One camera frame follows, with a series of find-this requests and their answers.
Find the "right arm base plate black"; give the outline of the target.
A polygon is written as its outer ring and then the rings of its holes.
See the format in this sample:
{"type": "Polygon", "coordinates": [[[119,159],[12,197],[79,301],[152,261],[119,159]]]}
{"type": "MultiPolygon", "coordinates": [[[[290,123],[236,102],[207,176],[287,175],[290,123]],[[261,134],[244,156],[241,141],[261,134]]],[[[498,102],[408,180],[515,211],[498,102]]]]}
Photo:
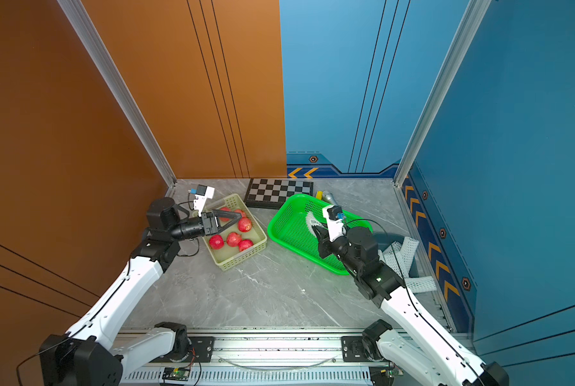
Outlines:
{"type": "Polygon", "coordinates": [[[378,348],[382,334],[392,331],[390,323],[379,319],[363,330],[360,335],[342,336],[342,355],[346,363],[382,362],[386,358],[378,348]]]}

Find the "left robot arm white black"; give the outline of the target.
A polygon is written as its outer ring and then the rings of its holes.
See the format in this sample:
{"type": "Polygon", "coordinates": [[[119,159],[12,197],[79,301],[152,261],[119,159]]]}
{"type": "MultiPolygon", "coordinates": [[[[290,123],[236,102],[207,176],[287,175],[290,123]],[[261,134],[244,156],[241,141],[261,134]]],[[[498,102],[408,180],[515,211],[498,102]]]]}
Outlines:
{"type": "Polygon", "coordinates": [[[201,198],[194,205],[197,216],[182,218],[185,209],[170,197],[151,203],[145,238],[120,276],[65,334],[50,335],[41,345],[44,384],[117,385],[158,357],[173,362],[193,358],[187,328],[180,323],[160,323],[123,347],[114,342],[139,300],[178,257],[181,241],[218,235],[242,219],[238,212],[203,212],[201,198]]]}

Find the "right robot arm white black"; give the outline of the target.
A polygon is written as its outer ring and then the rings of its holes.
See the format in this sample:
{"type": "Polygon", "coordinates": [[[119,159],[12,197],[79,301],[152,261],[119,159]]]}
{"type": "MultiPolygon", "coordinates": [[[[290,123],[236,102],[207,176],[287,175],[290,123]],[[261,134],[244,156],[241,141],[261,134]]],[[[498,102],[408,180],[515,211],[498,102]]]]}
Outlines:
{"type": "Polygon", "coordinates": [[[405,280],[379,257],[368,228],[312,225],[321,257],[336,256],[361,294],[390,316],[411,337],[406,341],[389,323],[371,324],[363,346],[374,361],[389,360],[422,385],[508,385],[509,375],[496,362],[473,354],[418,302],[405,280]]]}

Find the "bare red apple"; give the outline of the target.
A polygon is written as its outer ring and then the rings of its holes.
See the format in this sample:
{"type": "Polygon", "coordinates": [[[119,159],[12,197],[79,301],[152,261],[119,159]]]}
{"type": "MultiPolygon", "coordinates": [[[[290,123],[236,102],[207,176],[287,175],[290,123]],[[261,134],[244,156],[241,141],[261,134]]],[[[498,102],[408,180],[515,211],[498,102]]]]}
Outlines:
{"type": "Polygon", "coordinates": [[[241,218],[247,217],[247,214],[241,209],[229,209],[229,207],[222,207],[220,209],[220,221],[224,223],[228,223],[232,220],[240,220],[241,218]]]}
{"type": "Polygon", "coordinates": [[[238,247],[240,241],[242,241],[242,236],[236,232],[232,232],[226,237],[227,245],[232,248],[238,247]]]}
{"type": "Polygon", "coordinates": [[[245,239],[239,242],[238,247],[239,247],[239,251],[243,252],[247,249],[252,248],[254,245],[253,241],[249,240],[249,239],[245,239]]]}
{"type": "Polygon", "coordinates": [[[225,241],[221,235],[214,235],[209,239],[208,245],[213,250],[219,250],[224,247],[225,241]]]}
{"type": "Polygon", "coordinates": [[[248,233],[253,228],[253,222],[250,218],[241,218],[238,222],[238,229],[241,233],[248,233]]]}

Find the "white foam net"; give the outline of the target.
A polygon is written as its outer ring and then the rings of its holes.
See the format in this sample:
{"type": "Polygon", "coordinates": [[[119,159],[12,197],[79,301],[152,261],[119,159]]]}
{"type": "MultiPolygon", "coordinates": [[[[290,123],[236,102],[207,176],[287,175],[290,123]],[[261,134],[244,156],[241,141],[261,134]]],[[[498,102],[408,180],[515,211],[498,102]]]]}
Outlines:
{"type": "Polygon", "coordinates": [[[411,270],[418,247],[419,241],[409,236],[404,237],[399,249],[398,261],[401,264],[403,273],[406,275],[411,270]]]}
{"type": "Polygon", "coordinates": [[[431,276],[421,278],[406,278],[406,287],[414,294],[435,292],[438,289],[437,281],[431,276]]]}
{"type": "Polygon", "coordinates": [[[401,254],[402,244],[398,242],[392,243],[384,252],[382,252],[381,259],[397,273],[400,278],[407,277],[407,269],[405,268],[403,256],[401,254]]]}

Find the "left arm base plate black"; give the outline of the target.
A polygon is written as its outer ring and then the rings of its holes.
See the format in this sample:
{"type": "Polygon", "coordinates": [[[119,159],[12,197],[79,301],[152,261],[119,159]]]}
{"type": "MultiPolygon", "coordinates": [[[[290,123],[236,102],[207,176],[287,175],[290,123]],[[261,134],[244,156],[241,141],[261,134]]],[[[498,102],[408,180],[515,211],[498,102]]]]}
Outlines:
{"type": "Polygon", "coordinates": [[[155,327],[167,328],[176,333],[173,349],[152,360],[152,363],[199,362],[210,363],[214,352],[215,337],[192,336],[186,325],[161,322],[155,327]]]}

